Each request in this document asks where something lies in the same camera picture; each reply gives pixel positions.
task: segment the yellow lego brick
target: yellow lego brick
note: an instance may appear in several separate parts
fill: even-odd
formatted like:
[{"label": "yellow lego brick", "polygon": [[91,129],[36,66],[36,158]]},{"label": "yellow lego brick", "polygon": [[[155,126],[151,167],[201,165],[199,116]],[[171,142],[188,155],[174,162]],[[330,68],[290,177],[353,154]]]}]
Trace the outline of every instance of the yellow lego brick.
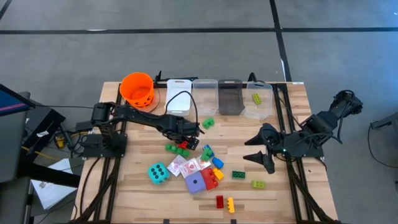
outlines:
[{"label": "yellow lego brick", "polygon": [[234,199],[232,197],[229,197],[226,199],[226,201],[228,206],[228,212],[235,213]]},{"label": "yellow lego brick", "polygon": [[222,173],[222,171],[217,168],[214,168],[213,172],[214,172],[214,175],[216,175],[218,180],[221,180],[224,177],[224,174]]}]

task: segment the wooden tabletop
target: wooden tabletop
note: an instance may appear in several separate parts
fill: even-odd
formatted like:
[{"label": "wooden tabletop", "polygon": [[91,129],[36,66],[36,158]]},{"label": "wooden tabletop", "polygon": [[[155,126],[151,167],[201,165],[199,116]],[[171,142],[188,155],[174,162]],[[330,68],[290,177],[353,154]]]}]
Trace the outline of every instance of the wooden tabletop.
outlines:
[{"label": "wooden tabletop", "polygon": [[[99,100],[116,101],[118,85],[118,82],[104,83]],[[302,83],[287,83],[287,86],[293,114],[301,122],[311,115],[305,86]],[[160,103],[153,111],[154,114],[164,112],[165,93],[166,88],[159,89]],[[289,127],[286,111],[283,111],[285,126]],[[191,110],[187,118],[194,121],[194,117],[195,112]],[[199,116],[199,122],[205,118],[207,117]],[[237,219],[238,223],[295,223],[286,164],[274,158],[275,173],[270,175],[263,166],[242,158],[260,150],[265,151],[264,146],[244,145],[245,141],[257,134],[262,123],[270,123],[276,129],[279,128],[274,100],[272,114],[262,121],[248,119],[243,115],[216,114],[214,119],[215,125],[206,130],[206,134],[200,135],[200,144],[190,158],[200,156],[203,145],[209,144],[216,156],[225,163],[222,168],[224,179],[219,181],[217,188],[195,195],[188,193],[181,175],[174,177],[171,174],[172,177],[162,185],[154,185],[151,182],[147,175],[148,167],[156,162],[163,162],[168,166],[175,158],[175,154],[165,150],[165,145],[171,142],[154,128],[127,124],[128,144],[126,155],[121,160],[112,223],[162,223],[165,218],[170,219],[171,223],[230,223],[231,219]],[[91,158],[85,162],[76,198],[78,208],[81,186],[94,160]],[[98,192],[103,161],[104,159],[100,159],[88,178],[83,209]],[[325,167],[312,158],[304,158],[303,163],[310,193],[327,215],[337,219]],[[232,179],[232,170],[245,171],[246,178]],[[266,188],[253,189],[252,180],[264,181]],[[216,195],[224,196],[224,209],[216,208]],[[227,197],[234,198],[235,213],[227,212]],[[299,198],[302,216],[306,218],[300,193]],[[108,193],[103,200],[101,219],[105,217],[107,203]]]}]

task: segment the orange basket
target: orange basket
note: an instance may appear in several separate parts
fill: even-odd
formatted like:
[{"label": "orange basket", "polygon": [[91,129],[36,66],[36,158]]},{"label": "orange basket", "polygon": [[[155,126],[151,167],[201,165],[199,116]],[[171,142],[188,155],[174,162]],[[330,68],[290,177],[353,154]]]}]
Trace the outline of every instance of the orange basket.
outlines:
[{"label": "orange basket", "polygon": [[120,85],[120,94],[136,108],[149,106],[155,96],[154,82],[144,72],[134,72],[126,76]]}]

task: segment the red lego brick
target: red lego brick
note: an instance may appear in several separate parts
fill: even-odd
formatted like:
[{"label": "red lego brick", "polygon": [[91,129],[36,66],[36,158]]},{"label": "red lego brick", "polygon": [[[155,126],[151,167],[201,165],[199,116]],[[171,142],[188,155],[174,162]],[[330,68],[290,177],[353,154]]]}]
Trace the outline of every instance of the red lego brick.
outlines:
[{"label": "red lego brick", "polygon": [[211,190],[218,186],[216,176],[214,175],[214,172],[212,171],[211,168],[206,168],[204,170],[201,170],[200,172],[203,179],[205,180],[207,190]]},{"label": "red lego brick", "polygon": [[182,149],[187,149],[187,145],[188,145],[188,142],[187,141],[183,141],[181,144],[178,145],[178,147],[180,147]]},{"label": "red lego brick", "polygon": [[216,201],[217,201],[217,208],[224,208],[224,196],[217,195]]}]

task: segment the transparent bin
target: transparent bin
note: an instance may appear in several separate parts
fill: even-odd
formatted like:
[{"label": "transparent bin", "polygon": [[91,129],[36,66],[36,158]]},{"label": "transparent bin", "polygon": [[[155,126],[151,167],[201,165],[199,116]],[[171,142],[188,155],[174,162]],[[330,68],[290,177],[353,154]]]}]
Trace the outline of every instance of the transparent bin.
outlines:
[{"label": "transparent bin", "polygon": [[[256,104],[254,94],[260,103]],[[272,86],[262,82],[248,82],[244,99],[244,116],[252,119],[266,119],[272,113]]]},{"label": "transparent bin", "polygon": [[198,115],[215,115],[218,110],[218,81],[197,79],[192,84],[192,96],[197,104]]},{"label": "transparent bin", "polygon": [[[187,91],[191,93],[191,87],[192,82],[190,80],[168,80],[166,103],[181,91]],[[167,113],[177,116],[186,116],[189,114],[190,106],[191,97],[189,94],[181,93],[169,103],[167,107]]]}]

